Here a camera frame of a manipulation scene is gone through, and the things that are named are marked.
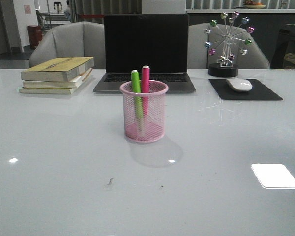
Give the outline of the green highlighter pen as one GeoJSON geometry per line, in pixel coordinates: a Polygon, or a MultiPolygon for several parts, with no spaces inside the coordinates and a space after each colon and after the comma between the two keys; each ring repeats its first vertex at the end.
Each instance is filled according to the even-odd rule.
{"type": "MultiPolygon", "coordinates": [[[[141,93],[139,72],[137,70],[131,71],[131,84],[133,93],[141,93]]],[[[134,96],[136,119],[138,123],[139,133],[143,132],[144,128],[144,112],[142,105],[142,98],[140,96],[134,96]]]]}

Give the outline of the pink highlighter pen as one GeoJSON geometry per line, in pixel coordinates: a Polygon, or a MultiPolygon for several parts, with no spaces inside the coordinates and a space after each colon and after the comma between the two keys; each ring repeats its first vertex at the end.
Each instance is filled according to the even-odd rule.
{"type": "MultiPolygon", "coordinates": [[[[149,75],[150,68],[148,65],[144,65],[142,68],[141,76],[141,93],[149,93],[149,75]]],[[[148,97],[142,97],[144,115],[148,114],[148,97]]]]}

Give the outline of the pink mesh pen holder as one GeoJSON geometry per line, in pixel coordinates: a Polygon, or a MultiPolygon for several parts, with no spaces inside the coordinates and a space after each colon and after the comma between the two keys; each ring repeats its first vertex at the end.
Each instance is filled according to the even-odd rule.
{"type": "Polygon", "coordinates": [[[137,143],[151,143],[165,134],[165,95],[168,86],[160,81],[149,81],[148,93],[134,93],[132,83],[120,86],[123,94],[124,133],[137,143]]]}

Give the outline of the grey laptop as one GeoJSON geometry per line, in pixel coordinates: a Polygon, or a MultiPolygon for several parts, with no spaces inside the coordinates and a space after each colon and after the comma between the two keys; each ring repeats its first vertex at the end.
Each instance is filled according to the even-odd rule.
{"type": "Polygon", "coordinates": [[[131,71],[150,68],[150,79],[168,85],[168,93],[195,92],[187,73],[187,14],[116,14],[104,17],[106,73],[93,89],[118,94],[131,71]]]}

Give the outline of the middle book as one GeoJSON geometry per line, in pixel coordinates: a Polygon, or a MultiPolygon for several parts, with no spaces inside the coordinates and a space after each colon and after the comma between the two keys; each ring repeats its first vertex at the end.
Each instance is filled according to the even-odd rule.
{"type": "Polygon", "coordinates": [[[92,68],[68,82],[23,81],[25,88],[75,88],[79,87],[91,74],[92,68]]]}

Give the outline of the white computer mouse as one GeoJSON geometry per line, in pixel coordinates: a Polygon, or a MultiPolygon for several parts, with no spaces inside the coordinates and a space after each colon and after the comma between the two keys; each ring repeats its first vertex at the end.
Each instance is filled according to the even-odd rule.
{"type": "Polygon", "coordinates": [[[235,78],[227,79],[226,82],[232,90],[238,91],[238,92],[251,91],[253,88],[253,85],[247,79],[235,77],[235,78]]]}

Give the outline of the yellow top book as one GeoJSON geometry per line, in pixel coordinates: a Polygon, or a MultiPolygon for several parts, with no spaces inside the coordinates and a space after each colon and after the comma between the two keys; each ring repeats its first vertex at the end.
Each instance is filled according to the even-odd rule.
{"type": "Polygon", "coordinates": [[[24,81],[68,82],[94,67],[94,57],[60,57],[21,72],[24,81]]]}

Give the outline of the bottom book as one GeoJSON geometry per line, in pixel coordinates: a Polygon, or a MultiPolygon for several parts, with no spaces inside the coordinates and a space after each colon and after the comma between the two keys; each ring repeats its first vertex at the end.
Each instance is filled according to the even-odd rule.
{"type": "Polygon", "coordinates": [[[25,88],[25,87],[21,87],[21,88],[19,88],[19,93],[27,93],[27,94],[72,94],[79,87],[75,87],[75,88],[25,88]]]}

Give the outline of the ferris wheel desk ornament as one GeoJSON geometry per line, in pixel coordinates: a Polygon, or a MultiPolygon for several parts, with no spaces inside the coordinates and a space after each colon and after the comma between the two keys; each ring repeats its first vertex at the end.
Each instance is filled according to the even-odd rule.
{"type": "Polygon", "coordinates": [[[240,26],[235,26],[235,20],[240,13],[234,11],[229,15],[227,12],[222,12],[220,18],[224,20],[223,29],[218,26],[217,20],[211,20],[208,28],[204,29],[204,34],[207,36],[216,37],[216,41],[207,41],[204,47],[207,49],[208,55],[215,55],[220,49],[222,54],[217,57],[215,63],[208,67],[208,73],[217,77],[236,77],[238,75],[238,66],[235,64],[236,54],[232,51],[233,46],[237,46],[239,53],[245,55],[248,53],[247,46],[252,44],[252,38],[239,38],[243,33],[252,34],[255,30],[254,26],[249,26],[245,31],[239,32],[240,26]]]}

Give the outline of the white cabinet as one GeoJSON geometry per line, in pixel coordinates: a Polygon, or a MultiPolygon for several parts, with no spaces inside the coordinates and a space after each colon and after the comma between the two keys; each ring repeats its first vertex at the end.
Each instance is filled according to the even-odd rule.
{"type": "Polygon", "coordinates": [[[143,0],[143,14],[184,14],[186,0],[143,0]]]}

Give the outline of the black mouse pad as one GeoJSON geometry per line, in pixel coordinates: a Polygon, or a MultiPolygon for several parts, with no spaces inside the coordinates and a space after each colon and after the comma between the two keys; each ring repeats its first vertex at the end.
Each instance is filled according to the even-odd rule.
{"type": "Polygon", "coordinates": [[[234,91],[227,84],[226,79],[209,79],[215,91],[224,100],[248,100],[248,101],[281,101],[282,97],[277,95],[266,85],[257,79],[248,79],[252,84],[250,91],[234,91]]]}

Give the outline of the red barrier belt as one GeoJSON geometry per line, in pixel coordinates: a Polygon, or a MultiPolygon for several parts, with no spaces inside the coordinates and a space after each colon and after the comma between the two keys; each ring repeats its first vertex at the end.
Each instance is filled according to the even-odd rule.
{"type": "Polygon", "coordinates": [[[104,14],[79,14],[80,19],[95,19],[95,18],[104,18],[104,14]]]}

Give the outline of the red trash bin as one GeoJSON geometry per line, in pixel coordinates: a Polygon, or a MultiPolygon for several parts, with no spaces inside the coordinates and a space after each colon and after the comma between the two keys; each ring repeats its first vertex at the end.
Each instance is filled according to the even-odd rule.
{"type": "Polygon", "coordinates": [[[27,26],[30,48],[35,49],[42,40],[41,26],[30,25],[27,26]]]}

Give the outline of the fruit bowl on counter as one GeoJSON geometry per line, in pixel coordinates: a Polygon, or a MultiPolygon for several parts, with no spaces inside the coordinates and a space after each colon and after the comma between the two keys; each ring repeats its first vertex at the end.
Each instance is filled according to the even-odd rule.
{"type": "Polygon", "coordinates": [[[247,9],[263,9],[266,7],[266,5],[264,5],[261,2],[256,2],[253,0],[245,0],[243,2],[243,7],[247,8],[247,9]]]}

